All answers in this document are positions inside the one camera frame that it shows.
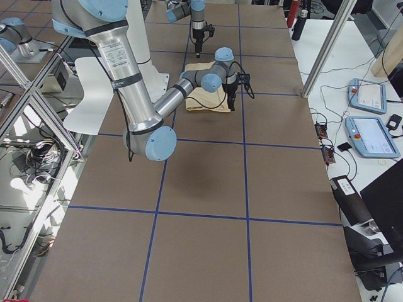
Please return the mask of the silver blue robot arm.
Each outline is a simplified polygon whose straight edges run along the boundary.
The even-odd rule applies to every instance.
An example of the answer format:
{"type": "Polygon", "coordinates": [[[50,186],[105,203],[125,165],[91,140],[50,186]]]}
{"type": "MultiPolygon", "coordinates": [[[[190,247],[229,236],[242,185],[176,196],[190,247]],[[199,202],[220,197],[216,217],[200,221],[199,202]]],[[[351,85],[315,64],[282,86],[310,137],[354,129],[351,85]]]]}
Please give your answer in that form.
{"type": "Polygon", "coordinates": [[[196,88],[207,92],[222,88],[226,100],[235,97],[240,77],[232,50],[222,47],[210,68],[183,72],[156,102],[151,100],[139,65],[149,58],[134,48],[149,45],[140,1],[52,1],[52,22],[56,32],[96,45],[124,110],[123,138],[130,155],[163,161],[173,154],[177,136],[164,120],[196,88]]]}
{"type": "Polygon", "coordinates": [[[207,31],[205,22],[204,0],[165,1],[166,17],[173,23],[187,16],[191,19],[191,33],[194,39],[195,54],[200,58],[203,47],[203,39],[207,31]]]}

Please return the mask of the idle grey robot base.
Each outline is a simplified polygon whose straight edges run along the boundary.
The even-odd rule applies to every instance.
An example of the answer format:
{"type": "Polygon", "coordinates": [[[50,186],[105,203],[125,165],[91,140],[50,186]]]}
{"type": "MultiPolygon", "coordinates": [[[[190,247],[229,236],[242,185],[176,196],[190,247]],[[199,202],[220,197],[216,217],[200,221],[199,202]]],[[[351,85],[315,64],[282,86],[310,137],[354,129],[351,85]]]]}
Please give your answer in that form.
{"type": "Polygon", "coordinates": [[[39,64],[45,57],[24,22],[17,17],[1,20],[1,46],[16,63],[39,64]]]}

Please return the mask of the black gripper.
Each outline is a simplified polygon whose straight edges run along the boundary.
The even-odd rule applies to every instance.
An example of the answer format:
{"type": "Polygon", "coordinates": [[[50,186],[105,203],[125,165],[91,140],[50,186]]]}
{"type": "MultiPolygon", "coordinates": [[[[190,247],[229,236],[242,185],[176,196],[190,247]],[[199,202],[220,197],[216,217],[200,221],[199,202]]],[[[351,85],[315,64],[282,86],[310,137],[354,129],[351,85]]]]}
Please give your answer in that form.
{"type": "Polygon", "coordinates": [[[196,57],[199,59],[202,52],[202,45],[204,39],[204,29],[192,29],[193,39],[195,40],[195,53],[196,57]]]}
{"type": "Polygon", "coordinates": [[[235,101],[236,101],[236,91],[238,88],[238,83],[233,82],[230,84],[224,84],[224,92],[227,95],[227,100],[229,101],[229,109],[235,111],[235,101]]]}

